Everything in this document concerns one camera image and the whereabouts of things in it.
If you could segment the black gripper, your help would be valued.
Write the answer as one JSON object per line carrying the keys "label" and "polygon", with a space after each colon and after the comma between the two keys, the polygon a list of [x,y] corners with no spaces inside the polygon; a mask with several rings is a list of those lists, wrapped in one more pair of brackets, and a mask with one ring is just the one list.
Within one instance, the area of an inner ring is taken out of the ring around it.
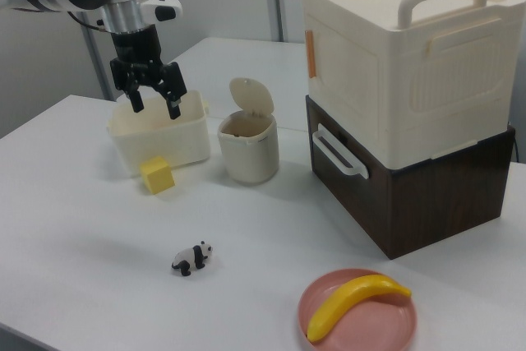
{"label": "black gripper", "polygon": [[[128,33],[112,33],[111,38],[117,57],[110,61],[113,82],[117,90],[129,99],[132,109],[139,113],[144,104],[139,90],[134,64],[162,65],[161,45],[155,25]],[[168,115],[172,120],[181,116],[179,108],[187,88],[177,62],[161,67],[159,92],[164,97]]]}

